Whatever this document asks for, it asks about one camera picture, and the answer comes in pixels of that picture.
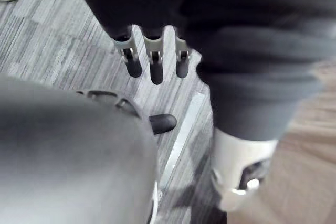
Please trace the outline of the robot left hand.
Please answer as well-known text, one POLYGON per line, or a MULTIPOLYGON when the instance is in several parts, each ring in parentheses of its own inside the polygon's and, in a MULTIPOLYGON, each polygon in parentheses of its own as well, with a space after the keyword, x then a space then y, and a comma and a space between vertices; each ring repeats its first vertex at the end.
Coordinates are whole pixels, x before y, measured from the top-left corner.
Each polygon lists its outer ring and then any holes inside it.
POLYGON ((85 0, 118 48, 131 25, 147 49, 171 25, 202 56, 210 89, 212 183, 233 211, 254 187, 250 171, 271 159, 299 104, 318 88, 317 63, 335 57, 335 0, 85 0))

